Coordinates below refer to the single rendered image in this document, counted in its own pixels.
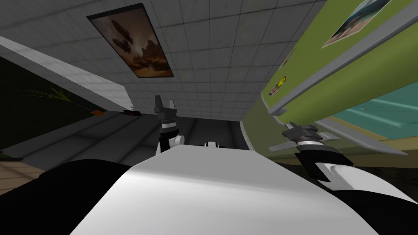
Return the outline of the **green plant in orange pot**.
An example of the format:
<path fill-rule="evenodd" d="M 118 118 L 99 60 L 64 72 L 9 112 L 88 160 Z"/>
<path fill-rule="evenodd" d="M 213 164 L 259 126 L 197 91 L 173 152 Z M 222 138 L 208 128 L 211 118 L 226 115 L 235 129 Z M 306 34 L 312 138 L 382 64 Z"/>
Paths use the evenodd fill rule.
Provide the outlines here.
<path fill-rule="evenodd" d="M 82 106 L 82 105 L 74 102 L 68 96 L 65 95 L 63 89 L 57 90 L 57 89 L 55 89 L 53 87 L 50 87 L 50 89 L 52 90 L 53 93 L 44 93 L 42 91 L 37 91 L 37 90 L 34 90 L 34 89 L 27 89 L 27 91 L 29 93 L 32 93 L 32 95 L 25 95 L 25 96 L 40 97 L 40 98 L 51 98 L 51 99 L 56 99 L 56 100 L 64 100 L 66 102 L 70 102 L 72 104 L 75 104 L 77 106 L 80 106 L 80 107 L 82 107 L 82 108 L 90 111 L 90 113 L 92 115 L 94 115 L 94 116 L 103 116 L 104 115 L 104 112 L 101 112 L 99 110 L 92 110 L 92 109 L 89 109 L 89 108 L 87 108 L 85 106 Z"/>

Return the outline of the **green fridge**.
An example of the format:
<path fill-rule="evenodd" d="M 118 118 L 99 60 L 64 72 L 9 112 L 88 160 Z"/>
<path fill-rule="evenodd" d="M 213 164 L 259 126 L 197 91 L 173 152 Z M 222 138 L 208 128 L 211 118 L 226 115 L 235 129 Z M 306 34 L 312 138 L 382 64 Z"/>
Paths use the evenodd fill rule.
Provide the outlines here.
<path fill-rule="evenodd" d="M 246 82 L 241 93 L 255 95 L 242 124 L 252 148 L 259 154 L 279 163 L 298 164 L 296 148 L 270 151 L 270 147 L 287 141 L 286 129 L 269 115 L 261 100 L 266 82 Z M 364 148 L 338 134 L 328 145 L 338 149 L 356 166 L 418 168 L 418 82 L 335 114 L 330 120 L 359 132 L 389 147 L 403 151 L 403 155 L 379 153 Z"/>

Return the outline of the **brown framed wall picture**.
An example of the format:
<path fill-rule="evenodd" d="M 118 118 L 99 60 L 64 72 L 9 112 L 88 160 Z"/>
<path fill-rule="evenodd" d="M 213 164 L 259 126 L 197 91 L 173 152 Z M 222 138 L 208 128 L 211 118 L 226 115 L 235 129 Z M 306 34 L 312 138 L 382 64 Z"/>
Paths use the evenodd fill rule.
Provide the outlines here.
<path fill-rule="evenodd" d="M 138 78 L 172 78 L 173 72 L 142 3 L 87 17 Z"/>

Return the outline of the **yellow fridge magnet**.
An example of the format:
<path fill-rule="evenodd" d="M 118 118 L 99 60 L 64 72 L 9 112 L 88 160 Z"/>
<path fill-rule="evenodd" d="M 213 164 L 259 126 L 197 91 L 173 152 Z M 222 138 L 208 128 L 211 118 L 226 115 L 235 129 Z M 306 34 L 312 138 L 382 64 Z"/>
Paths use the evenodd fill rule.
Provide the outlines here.
<path fill-rule="evenodd" d="M 268 93 L 268 96 L 274 96 L 277 90 L 283 85 L 283 83 L 286 81 L 286 77 L 284 76 L 281 80 L 279 80 L 274 87 L 270 90 Z"/>

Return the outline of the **beach photo on fridge door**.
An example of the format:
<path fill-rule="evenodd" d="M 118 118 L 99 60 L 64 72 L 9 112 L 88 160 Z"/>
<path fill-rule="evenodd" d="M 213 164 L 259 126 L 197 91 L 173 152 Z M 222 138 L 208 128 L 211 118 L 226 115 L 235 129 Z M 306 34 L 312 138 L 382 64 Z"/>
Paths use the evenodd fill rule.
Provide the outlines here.
<path fill-rule="evenodd" d="M 356 7 L 323 48 L 362 30 L 391 0 L 365 0 Z"/>

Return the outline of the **green fridge door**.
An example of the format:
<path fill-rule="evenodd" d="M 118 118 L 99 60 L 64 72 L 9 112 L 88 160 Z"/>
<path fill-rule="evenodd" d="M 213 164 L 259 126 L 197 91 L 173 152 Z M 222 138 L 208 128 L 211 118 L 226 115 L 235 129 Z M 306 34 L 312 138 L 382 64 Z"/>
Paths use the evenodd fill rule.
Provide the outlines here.
<path fill-rule="evenodd" d="M 391 0 L 358 33 L 323 48 L 363 1 L 327 1 L 262 91 L 268 114 L 309 124 L 418 81 L 418 0 Z"/>

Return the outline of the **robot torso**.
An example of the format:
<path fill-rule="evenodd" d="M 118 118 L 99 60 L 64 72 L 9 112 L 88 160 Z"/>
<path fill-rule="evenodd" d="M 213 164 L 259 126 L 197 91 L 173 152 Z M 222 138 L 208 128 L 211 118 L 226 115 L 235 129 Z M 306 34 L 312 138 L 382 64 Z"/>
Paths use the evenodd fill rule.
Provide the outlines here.
<path fill-rule="evenodd" d="M 254 151 L 178 145 L 131 167 L 70 235 L 378 234 Z"/>

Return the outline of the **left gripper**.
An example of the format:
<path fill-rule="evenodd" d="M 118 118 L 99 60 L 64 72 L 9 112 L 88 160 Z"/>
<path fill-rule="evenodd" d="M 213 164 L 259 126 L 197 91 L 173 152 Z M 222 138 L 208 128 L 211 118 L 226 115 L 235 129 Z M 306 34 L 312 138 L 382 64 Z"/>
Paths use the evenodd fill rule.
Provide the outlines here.
<path fill-rule="evenodd" d="M 177 110 L 173 100 L 169 101 L 169 108 L 163 108 L 160 95 L 155 95 L 154 112 L 162 125 L 176 125 Z"/>

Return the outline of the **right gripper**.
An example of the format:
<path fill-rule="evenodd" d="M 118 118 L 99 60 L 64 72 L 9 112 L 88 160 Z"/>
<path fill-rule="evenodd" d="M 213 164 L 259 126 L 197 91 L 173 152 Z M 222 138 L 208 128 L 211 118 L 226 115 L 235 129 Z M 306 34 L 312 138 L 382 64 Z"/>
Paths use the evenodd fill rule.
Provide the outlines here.
<path fill-rule="evenodd" d="M 318 134 L 318 129 L 314 125 L 296 125 L 289 122 L 285 126 L 288 130 L 283 131 L 282 135 L 297 144 L 306 141 L 322 143 L 322 137 Z"/>

